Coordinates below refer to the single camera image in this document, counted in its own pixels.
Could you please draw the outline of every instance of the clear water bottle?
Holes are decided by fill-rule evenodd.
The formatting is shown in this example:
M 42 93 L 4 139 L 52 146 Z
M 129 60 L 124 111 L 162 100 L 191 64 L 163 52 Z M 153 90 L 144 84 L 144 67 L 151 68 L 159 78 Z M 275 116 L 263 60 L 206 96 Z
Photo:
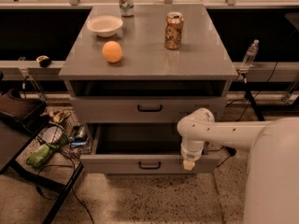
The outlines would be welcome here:
M 243 63 L 239 67 L 239 73 L 240 74 L 246 74 L 249 71 L 249 68 L 251 64 L 253 63 L 256 54 L 259 50 L 259 40 L 254 40 L 248 50 L 246 51 L 246 54 L 243 59 Z

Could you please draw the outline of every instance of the drawer handle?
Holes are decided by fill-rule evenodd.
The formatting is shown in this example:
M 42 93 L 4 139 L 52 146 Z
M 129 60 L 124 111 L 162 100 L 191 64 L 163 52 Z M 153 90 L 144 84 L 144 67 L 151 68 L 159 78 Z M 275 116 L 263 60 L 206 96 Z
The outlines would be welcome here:
M 137 109 L 139 112 L 160 112 L 162 105 L 138 105 Z
M 150 164 L 142 164 L 141 161 L 138 163 L 139 168 L 140 169 L 146 169 L 146 170 L 150 170 L 150 169 L 159 169 L 161 168 L 161 162 L 158 162 L 158 165 L 150 165 Z

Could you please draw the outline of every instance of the drawer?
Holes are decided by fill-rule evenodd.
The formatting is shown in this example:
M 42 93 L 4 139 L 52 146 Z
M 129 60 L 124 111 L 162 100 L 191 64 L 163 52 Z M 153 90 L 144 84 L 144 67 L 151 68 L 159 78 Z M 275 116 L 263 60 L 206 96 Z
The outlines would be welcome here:
M 203 155 L 192 171 L 184 170 L 180 155 L 82 155 L 87 173 L 107 175 L 212 173 L 218 157 Z
M 71 98 L 81 122 L 177 122 L 205 107 L 216 119 L 222 115 L 226 97 L 84 97 Z
M 84 169 L 102 174 L 211 173 L 219 157 L 203 155 L 194 170 L 183 168 L 181 138 L 173 123 L 99 124 L 93 154 L 81 155 Z

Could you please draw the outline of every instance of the floor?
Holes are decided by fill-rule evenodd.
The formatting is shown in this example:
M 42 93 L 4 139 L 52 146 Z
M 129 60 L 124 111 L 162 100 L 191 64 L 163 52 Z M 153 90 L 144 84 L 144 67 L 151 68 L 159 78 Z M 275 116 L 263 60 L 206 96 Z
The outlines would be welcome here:
M 268 103 L 261 94 L 257 103 Z M 225 108 L 222 121 L 237 120 L 247 106 L 247 101 L 235 102 Z M 65 108 L 50 104 L 52 110 Z M 266 120 L 296 114 L 265 114 Z M 242 120 L 256 120 L 249 107 Z M 36 150 L 33 142 L 19 156 L 18 162 L 26 169 L 28 156 Z M 212 144 L 211 149 L 220 146 Z M 210 155 L 228 157 L 226 150 Z M 248 153 L 237 151 L 212 174 L 198 175 L 101 175 L 83 172 L 73 188 L 74 193 L 87 206 L 94 223 L 242 223 Z M 56 153 L 50 163 L 69 165 L 70 162 Z M 70 168 L 47 168 L 42 175 L 62 183 L 71 174 Z M 44 195 L 56 193 L 43 189 Z M 52 223 L 92 223 L 87 211 L 71 191 Z M 44 199 L 36 191 L 36 184 L 19 177 L 12 169 L 0 175 L 0 223 L 42 223 L 53 201 Z

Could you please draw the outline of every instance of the dresser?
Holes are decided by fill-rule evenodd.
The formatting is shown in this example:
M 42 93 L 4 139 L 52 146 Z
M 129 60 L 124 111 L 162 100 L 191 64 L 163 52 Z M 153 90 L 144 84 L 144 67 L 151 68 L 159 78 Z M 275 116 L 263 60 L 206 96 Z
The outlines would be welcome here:
M 184 17 L 182 44 L 164 47 L 166 15 Z M 112 15 L 123 26 L 109 38 L 98 37 L 86 22 Z M 192 171 L 180 156 L 177 123 L 200 107 L 221 119 L 226 94 L 237 73 L 201 4 L 135 5 L 124 18 L 117 5 L 98 5 L 86 20 L 60 78 L 71 95 L 78 120 L 93 151 L 81 155 L 84 170 L 103 174 L 186 174 L 212 172 L 219 158 L 204 152 Z M 122 47 L 118 63 L 107 62 L 102 47 Z

